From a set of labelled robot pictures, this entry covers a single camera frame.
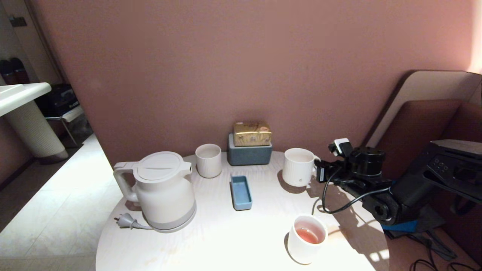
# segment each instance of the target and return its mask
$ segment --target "kettle lid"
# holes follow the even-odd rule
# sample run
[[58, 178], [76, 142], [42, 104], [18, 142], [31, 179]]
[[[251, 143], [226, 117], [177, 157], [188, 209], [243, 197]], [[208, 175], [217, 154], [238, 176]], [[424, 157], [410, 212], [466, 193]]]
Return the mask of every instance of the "kettle lid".
[[156, 152], [139, 161], [134, 172], [142, 179], [150, 181], [171, 178], [179, 172], [183, 161], [175, 152]]

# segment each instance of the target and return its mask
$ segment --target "gold box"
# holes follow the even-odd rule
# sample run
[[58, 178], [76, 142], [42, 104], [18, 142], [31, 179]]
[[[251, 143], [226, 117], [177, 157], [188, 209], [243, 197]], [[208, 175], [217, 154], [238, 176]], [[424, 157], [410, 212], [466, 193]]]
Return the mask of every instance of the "gold box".
[[236, 122], [234, 124], [234, 146], [268, 146], [271, 129], [266, 122]]

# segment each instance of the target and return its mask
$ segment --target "tea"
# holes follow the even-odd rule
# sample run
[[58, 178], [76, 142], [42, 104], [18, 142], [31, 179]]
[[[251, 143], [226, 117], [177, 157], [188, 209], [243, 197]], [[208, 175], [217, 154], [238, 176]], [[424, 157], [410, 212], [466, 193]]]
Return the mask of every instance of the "tea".
[[323, 238], [320, 241], [318, 239], [318, 236], [316, 236], [316, 234], [314, 234], [312, 231], [306, 228], [298, 228], [296, 229], [296, 233], [298, 233], [301, 239], [305, 240], [308, 243], [319, 244], [321, 243], [321, 241], [323, 241]]

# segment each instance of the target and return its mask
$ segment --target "washbasin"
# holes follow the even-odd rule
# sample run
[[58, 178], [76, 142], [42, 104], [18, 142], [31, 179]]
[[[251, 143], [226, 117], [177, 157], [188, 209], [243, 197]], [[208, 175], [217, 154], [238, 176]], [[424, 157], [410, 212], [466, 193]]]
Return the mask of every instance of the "washbasin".
[[48, 83], [0, 86], [0, 117], [51, 89]]

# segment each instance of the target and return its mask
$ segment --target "kettle spout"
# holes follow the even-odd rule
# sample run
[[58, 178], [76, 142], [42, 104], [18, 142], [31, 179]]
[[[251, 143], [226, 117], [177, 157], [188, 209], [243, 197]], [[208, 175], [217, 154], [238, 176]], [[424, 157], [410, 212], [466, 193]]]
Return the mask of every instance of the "kettle spout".
[[192, 164], [189, 162], [181, 163], [181, 176], [186, 176], [192, 173]]

